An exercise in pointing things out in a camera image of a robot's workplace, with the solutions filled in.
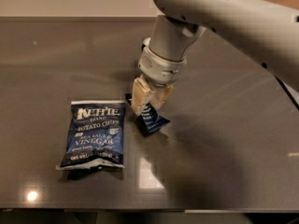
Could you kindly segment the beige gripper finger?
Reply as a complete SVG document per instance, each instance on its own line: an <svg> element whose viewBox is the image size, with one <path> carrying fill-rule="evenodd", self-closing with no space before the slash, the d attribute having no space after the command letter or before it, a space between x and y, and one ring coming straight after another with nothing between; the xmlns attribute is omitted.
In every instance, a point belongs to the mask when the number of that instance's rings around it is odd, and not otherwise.
<svg viewBox="0 0 299 224"><path fill-rule="evenodd" d="M150 104L156 109L160 109L166 100L169 98L170 94L172 93L174 89L173 85L168 85L165 87L155 87L154 88L154 95L152 99L150 100Z"/></svg>
<svg viewBox="0 0 299 224"><path fill-rule="evenodd" d="M150 85L144 75L141 75L134 80L131 108L138 116L145 109L146 104L151 101L155 93L156 90Z"/></svg>

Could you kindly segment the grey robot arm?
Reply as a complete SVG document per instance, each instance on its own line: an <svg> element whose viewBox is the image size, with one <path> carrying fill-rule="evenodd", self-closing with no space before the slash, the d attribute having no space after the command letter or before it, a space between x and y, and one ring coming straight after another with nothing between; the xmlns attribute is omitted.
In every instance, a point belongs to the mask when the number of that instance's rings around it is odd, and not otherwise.
<svg viewBox="0 0 299 224"><path fill-rule="evenodd" d="M159 109L173 90L186 53L205 29L219 35L299 90L299 10L264 0L153 0L161 14L144 40L131 107Z"/></svg>

